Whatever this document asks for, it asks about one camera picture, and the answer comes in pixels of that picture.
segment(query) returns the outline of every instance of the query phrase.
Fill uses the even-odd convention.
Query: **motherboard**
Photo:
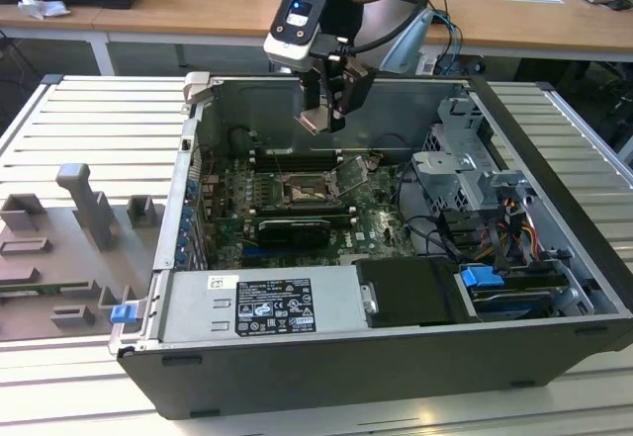
[[[413,256],[396,165],[364,154],[214,158],[202,178],[211,269]]]

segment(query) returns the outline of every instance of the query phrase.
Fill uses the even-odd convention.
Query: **table leg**
[[[629,137],[629,140],[617,152],[617,155],[627,165],[633,162],[633,136]]]
[[[97,65],[99,66],[99,73],[101,75],[116,75],[112,58],[108,52],[108,43],[102,40],[90,41],[92,45],[92,52],[95,54]]]
[[[182,44],[175,44],[176,47],[176,58],[178,59],[179,67],[187,67],[189,64],[187,63],[187,59],[185,58],[185,47]]]

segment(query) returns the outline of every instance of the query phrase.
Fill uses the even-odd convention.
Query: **sticker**
[[[239,275],[209,275],[207,281],[208,290],[234,290],[237,286]]]
[[[235,332],[240,337],[317,331],[309,279],[235,279],[233,285],[237,288]]]

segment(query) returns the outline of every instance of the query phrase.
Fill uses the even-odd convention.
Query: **green circuit board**
[[[205,210],[210,267],[344,265],[359,258],[414,255],[410,237],[391,201],[396,166],[372,164],[371,170],[360,170],[358,161],[367,164],[368,159],[371,164],[369,155],[346,155],[334,174],[261,173],[244,159],[217,160],[209,175],[214,184],[203,184],[203,190],[208,191]],[[329,193],[332,189],[342,195],[333,197]],[[297,213],[294,207],[302,211]],[[354,208],[353,212],[341,212],[349,208]],[[285,218],[280,212],[284,210],[292,210],[293,215]],[[331,222],[328,245],[314,250],[262,250],[255,229],[261,221],[270,219],[266,212],[275,213],[275,218]]]

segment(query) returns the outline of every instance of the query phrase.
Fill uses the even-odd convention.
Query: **floor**
[[[17,45],[40,74],[64,73],[98,75],[90,45],[70,41],[22,40]],[[211,70],[217,73],[266,73],[268,60],[259,47],[185,45],[189,67],[178,66],[176,52],[169,44],[110,44],[111,55],[121,75],[184,75],[190,70]],[[478,61],[471,59],[471,67]],[[519,59],[487,58],[487,80],[510,81]],[[0,58],[0,130],[4,130],[18,114],[26,99],[37,87],[39,77],[12,50],[5,49]],[[596,96],[596,85],[608,76],[592,65],[582,81],[570,73],[561,83],[560,92],[592,126],[597,125],[611,105],[607,95]]]

